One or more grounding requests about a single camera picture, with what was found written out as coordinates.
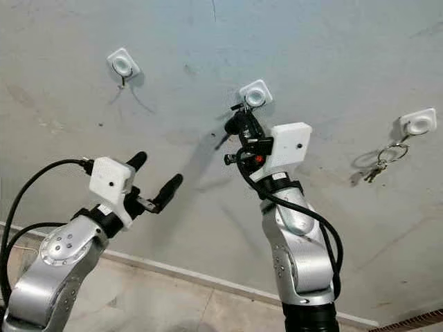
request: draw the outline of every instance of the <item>wall stain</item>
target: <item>wall stain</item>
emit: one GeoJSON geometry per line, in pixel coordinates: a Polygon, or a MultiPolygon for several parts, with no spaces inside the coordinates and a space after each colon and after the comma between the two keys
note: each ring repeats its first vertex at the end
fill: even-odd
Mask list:
{"type": "Polygon", "coordinates": [[[185,74],[187,76],[190,76],[190,77],[196,77],[197,76],[197,71],[189,64],[185,64],[183,66],[183,71],[185,72],[185,74]]]}
{"type": "Polygon", "coordinates": [[[433,37],[435,35],[438,35],[439,33],[443,33],[443,21],[439,21],[432,26],[429,26],[423,30],[420,30],[418,33],[415,33],[414,35],[410,36],[409,38],[416,38],[416,37],[433,37]]]}
{"type": "Polygon", "coordinates": [[[13,100],[19,103],[21,106],[26,107],[27,109],[35,108],[34,99],[20,86],[7,84],[6,89],[13,100]]]}

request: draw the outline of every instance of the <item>gray concrete wall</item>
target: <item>gray concrete wall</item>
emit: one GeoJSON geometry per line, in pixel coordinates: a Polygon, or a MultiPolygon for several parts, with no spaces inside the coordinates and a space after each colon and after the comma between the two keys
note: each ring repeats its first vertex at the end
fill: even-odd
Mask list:
{"type": "MultiPolygon", "coordinates": [[[[266,126],[309,123],[295,175],[341,233],[338,309],[389,322],[441,304],[443,131],[410,141],[404,161],[358,181],[392,122],[441,108],[443,5],[409,1],[0,2],[1,219],[24,181],[67,156],[126,159],[145,150],[146,196],[185,176],[161,216],[111,248],[275,292],[258,199],[214,146],[236,90],[264,78],[266,126]],[[105,64],[125,46],[144,72],[119,93],[105,64]]],[[[15,221],[66,221],[88,202],[66,167],[24,197],[15,221]]]]}

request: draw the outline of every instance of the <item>metal key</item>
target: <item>metal key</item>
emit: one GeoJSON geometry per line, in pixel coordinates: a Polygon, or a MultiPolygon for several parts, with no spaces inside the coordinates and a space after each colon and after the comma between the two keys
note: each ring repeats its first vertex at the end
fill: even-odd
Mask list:
{"type": "Polygon", "coordinates": [[[364,178],[364,181],[367,181],[369,183],[372,183],[375,176],[379,175],[382,171],[384,171],[386,168],[388,167],[388,163],[386,162],[386,160],[379,160],[377,162],[377,165],[375,166],[374,169],[371,170],[371,172],[369,172],[368,176],[366,176],[364,178]]]}

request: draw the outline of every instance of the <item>key ring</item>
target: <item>key ring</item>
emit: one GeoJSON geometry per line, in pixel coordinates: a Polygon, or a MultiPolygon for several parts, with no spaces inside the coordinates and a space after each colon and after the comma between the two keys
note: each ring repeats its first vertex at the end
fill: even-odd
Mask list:
{"type": "Polygon", "coordinates": [[[393,163],[393,162],[395,162],[395,161],[398,161],[398,160],[402,159],[402,158],[408,153],[408,151],[409,151],[409,145],[406,145],[406,144],[403,144],[403,143],[396,143],[396,144],[388,145],[388,146],[385,147],[383,150],[381,150],[381,151],[379,152],[379,154],[377,155],[378,163],[383,163],[383,164],[385,164],[385,165],[387,165],[387,164],[391,164],[391,163],[393,163]],[[402,153],[400,156],[398,156],[398,157],[396,157],[396,158],[393,158],[393,159],[391,159],[391,160],[387,160],[387,159],[385,159],[385,158],[383,158],[383,159],[381,158],[381,156],[382,156],[385,152],[387,152],[387,151],[389,151],[389,149],[392,149],[392,148],[395,148],[395,147],[399,147],[399,148],[403,149],[403,153],[402,153]]]}

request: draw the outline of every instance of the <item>silver robotic arm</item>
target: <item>silver robotic arm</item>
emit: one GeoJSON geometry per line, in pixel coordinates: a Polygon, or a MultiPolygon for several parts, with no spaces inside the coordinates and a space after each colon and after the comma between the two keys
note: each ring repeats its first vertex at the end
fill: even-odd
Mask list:
{"type": "Polygon", "coordinates": [[[84,278],[109,239],[144,211],[159,213],[169,203],[183,177],[177,174],[155,199],[143,199],[132,181],[145,160],[142,152],[128,163],[107,157],[93,162],[89,189],[100,204],[81,209],[42,241],[36,260],[10,294],[3,332],[62,331],[84,278]]]}
{"type": "Polygon", "coordinates": [[[236,163],[262,199],[262,227],[272,249],[286,330],[337,332],[334,300],[341,289],[341,240],[306,201],[300,182],[291,181],[287,173],[304,160],[311,127],[284,124],[265,136],[252,109],[239,104],[232,110],[236,113],[225,130],[239,136],[242,148],[226,155],[225,163],[236,163]],[[337,259],[327,231],[335,240],[337,259]]]}

